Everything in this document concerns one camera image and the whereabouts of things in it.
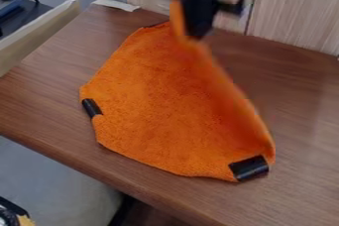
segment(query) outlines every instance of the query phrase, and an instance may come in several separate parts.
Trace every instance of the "wooden cabinet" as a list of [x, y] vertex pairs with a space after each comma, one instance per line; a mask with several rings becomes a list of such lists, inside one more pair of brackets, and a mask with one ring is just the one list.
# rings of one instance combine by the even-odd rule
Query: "wooden cabinet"
[[249, 35], [339, 54], [339, 0], [256, 0]]

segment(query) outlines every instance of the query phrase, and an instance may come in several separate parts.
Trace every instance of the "orange towel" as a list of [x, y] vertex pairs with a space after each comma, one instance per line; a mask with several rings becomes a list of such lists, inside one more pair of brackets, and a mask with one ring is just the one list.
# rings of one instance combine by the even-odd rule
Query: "orange towel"
[[171, 11], [173, 25], [139, 29], [81, 87], [80, 99], [102, 113], [92, 118], [97, 141], [186, 176], [237, 181], [241, 167], [255, 174], [260, 161], [273, 164], [275, 145], [254, 107], [208, 48], [184, 35], [177, 2]]

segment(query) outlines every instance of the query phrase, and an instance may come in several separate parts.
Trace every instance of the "white paper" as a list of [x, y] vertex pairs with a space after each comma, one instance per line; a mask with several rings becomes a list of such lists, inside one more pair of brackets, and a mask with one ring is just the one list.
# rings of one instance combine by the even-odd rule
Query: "white paper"
[[92, 3], [105, 7], [118, 8], [127, 12], [133, 12], [140, 8], [140, 6], [133, 6], [131, 4], [122, 3], [116, 0], [96, 0]]

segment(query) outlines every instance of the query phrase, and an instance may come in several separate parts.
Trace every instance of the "wooden tabletop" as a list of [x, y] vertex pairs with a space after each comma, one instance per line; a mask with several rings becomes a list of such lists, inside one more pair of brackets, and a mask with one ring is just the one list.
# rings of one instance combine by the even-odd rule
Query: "wooden tabletop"
[[104, 149], [78, 89], [139, 27], [168, 18], [91, 6], [0, 79], [0, 134], [191, 225], [339, 225], [336, 57], [215, 31], [206, 41], [277, 143], [267, 177], [234, 184], [153, 169]]

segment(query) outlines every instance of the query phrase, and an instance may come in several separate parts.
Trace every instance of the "microfiber cloth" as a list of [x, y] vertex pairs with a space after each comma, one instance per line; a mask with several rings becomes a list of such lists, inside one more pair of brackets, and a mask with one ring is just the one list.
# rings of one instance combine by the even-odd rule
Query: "microfiber cloth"
[[179, 175], [240, 181], [267, 171], [275, 145], [266, 126], [208, 47], [184, 34], [179, 5], [170, 22], [128, 37], [81, 87], [97, 141]]

